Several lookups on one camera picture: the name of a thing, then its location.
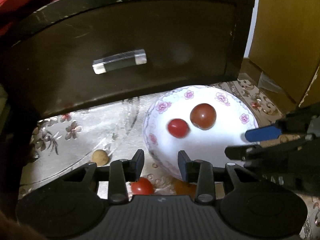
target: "dark red tomato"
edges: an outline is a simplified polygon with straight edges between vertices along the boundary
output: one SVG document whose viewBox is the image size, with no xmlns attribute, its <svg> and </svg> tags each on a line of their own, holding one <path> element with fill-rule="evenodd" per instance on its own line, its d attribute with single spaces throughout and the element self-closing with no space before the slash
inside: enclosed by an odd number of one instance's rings
<svg viewBox="0 0 320 240">
<path fill-rule="evenodd" d="M 192 109 L 190 121 L 195 127 L 202 130 L 208 130 L 217 119 L 216 110 L 209 104 L 199 104 Z"/>
<path fill-rule="evenodd" d="M 190 131 L 189 125 L 182 119 L 172 119 L 168 123 L 167 128 L 169 133 L 175 138 L 184 138 Z"/>
<path fill-rule="evenodd" d="M 131 183 L 131 190 L 134 195 L 151 195 L 155 191 L 151 182 L 143 177 Z"/>
</svg>

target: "white bowl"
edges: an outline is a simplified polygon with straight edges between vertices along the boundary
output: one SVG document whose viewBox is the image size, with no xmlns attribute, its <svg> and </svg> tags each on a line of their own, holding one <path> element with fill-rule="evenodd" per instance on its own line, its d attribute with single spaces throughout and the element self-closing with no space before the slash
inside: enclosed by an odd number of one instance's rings
<svg viewBox="0 0 320 240">
<path fill-rule="evenodd" d="M 217 113 L 217 120 L 209 130 L 201 130 L 190 121 L 190 112 L 201 103 L 210 104 Z M 175 118 L 188 123 L 190 133 L 185 138 L 175 138 L 168 132 L 167 124 Z M 169 91 L 152 104 L 143 123 L 143 136 L 156 163 L 181 179 L 177 161 L 180 150 L 185 150 L 191 160 L 224 167 L 230 162 L 225 148 L 250 144 L 244 133 L 254 128 L 258 124 L 252 112 L 234 95 L 209 86 L 188 86 Z"/>
</svg>

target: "cherry tomato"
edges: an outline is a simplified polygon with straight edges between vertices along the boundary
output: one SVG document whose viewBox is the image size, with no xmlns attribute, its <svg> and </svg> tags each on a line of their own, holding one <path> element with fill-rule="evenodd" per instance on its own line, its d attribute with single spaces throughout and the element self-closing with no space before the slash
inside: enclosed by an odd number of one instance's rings
<svg viewBox="0 0 320 240">
<path fill-rule="evenodd" d="M 181 180 L 178 180 L 174 185 L 174 189 L 177 195 L 189 195 L 194 198 L 196 195 L 197 185 L 190 184 Z"/>
<path fill-rule="evenodd" d="M 143 177 L 140 177 L 137 182 L 131 183 L 131 190 L 134 195 L 151 195 L 155 191 L 151 182 Z"/>
<path fill-rule="evenodd" d="M 167 129 L 175 138 L 184 138 L 190 131 L 189 125 L 182 119 L 172 119 L 168 123 Z"/>
<path fill-rule="evenodd" d="M 199 104 L 192 109 L 190 121 L 192 124 L 202 130 L 208 130 L 217 119 L 216 110 L 209 104 Z"/>
</svg>

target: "black plastic mount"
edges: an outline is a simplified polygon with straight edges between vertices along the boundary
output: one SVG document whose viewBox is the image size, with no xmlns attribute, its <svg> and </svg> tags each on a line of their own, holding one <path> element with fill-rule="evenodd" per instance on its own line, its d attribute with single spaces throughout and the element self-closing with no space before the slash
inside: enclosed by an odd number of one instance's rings
<svg viewBox="0 0 320 240">
<path fill-rule="evenodd" d="M 246 169 L 286 189 L 299 194 L 320 196 L 319 147 L 320 138 L 308 134 L 271 147 L 227 147 L 225 154 L 230 160 L 245 161 Z"/>
<path fill-rule="evenodd" d="M 143 164 L 142 150 L 110 166 L 87 163 L 25 196 L 18 220 L 49 239 L 298 239 L 307 216 L 304 202 L 239 165 L 215 168 L 180 151 L 183 180 L 197 183 L 194 202 L 178 195 L 129 201 L 125 182 L 137 181 Z M 107 200 L 96 194 L 99 181 L 109 181 Z M 219 201 L 217 181 L 226 193 Z"/>
</svg>

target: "flower pattern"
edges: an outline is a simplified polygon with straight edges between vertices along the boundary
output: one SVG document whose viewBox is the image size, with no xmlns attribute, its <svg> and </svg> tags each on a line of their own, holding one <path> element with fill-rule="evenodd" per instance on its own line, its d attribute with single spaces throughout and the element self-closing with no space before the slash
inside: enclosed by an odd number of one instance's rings
<svg viewBox="0 0 320 240">
<path fill-rule="evenodd" d="M 192 99 L 193 97 L 194 97 L 194 93 L 193 93 L 193 91 L 191 91 L 191 90 L 187 90 L 187 92 L 184 93 L 184 98 L 185 98 L 186 100 Z"/>
<path fill-rule="evenodd" d="M 165 102 L 160 100 L 156 106 L 156 110 L 159 114 L 162 114 L 163 112 L 167 111 L 167 109 L 171 106 L 171 102 Z"/>
<path fill-rule="evenodd" d="M 241 122 L 243 124 L 246 124 L 247 122 L 249 122 L 249 115 L 247 114 L 241 114 L 241 116 L 239 117 L 239 119 L 241 120 Z"/>
<path fill-rule="evenodd" d="M 35 142 L 35 148 L 44 151 L 46 148 L 49 149 L 51 147 L 50 153 L 55 151 L 56 155 L 58 154 L 58 143 L 57 140 L 62 137 L 58 136 L 59 132 L 57 132 L 55 135 L 52 135 L 52 133 L 48 130 L 42 130 L 39 139 Z M 34 153 L 37 158 L 39 158 L 39 154 L 37 152 Z"/>
<path fill-rule="evenodd" d="M 228 102 L 228 98 L 227 98 L 227 94 L 226 93 L 216 93 L 216 97 L 214 98 L 215 100 L 217 100 L 218 102 L 226 105 L 226 106 L 230 106 L 230 103 Z"/>
<path fill-rule="evenodd" d="M 158 145 L 157 137 L 153 133 L 149 134 L 149 139 L 152 142 L 152 144 Z"/>
<path fill-rule="evenodd" d="M 73 139 L 77 139 L 77 133 L 81 132 L 81 130 L 82 128 L 78 126 L 77 121 L 73 121 L 72 124 L 66 128 L 67 134 L 65 136 L 65 139 L 69 140 L 71 139 L 71 137 Z"/>
<path fill-rule="evenodd" d="M 247 98 L 247 97 L 250 96 L 250 93 L 249 93 L 248 90 L 243 90 L 241 93 L 242 93 L 242 96 L 243 96 L 243 97 L 246 97 L 246 98 Z"/>
<path fill-rule="evenodd" d="M 253 90 L 255 88 L 255 85 L 253 85 L 249 80 L 238 80 L 238 84 L 244 89 L 244 90 Z"/>
<path fill-rule="evenodd" d="M 251 106 L 253 109 L 258 109 L 261 105 L 258 102 L 251 102 Z"/>
<path fill-rule="evenodd" d="M 70 113 L 61 115 L 60 122 L 64 122 L 64 121 L 68 121 L 68 122 L 71 121 L 71 114 Z"/>
<path fill-rule="evenodd" d="M 58 123 L 58 118 L 56 116 L 39 121 L 37 127 L 39 130 L 43 130 L 45 127 L 53 126 L 55 123 Z"/>
</svg>

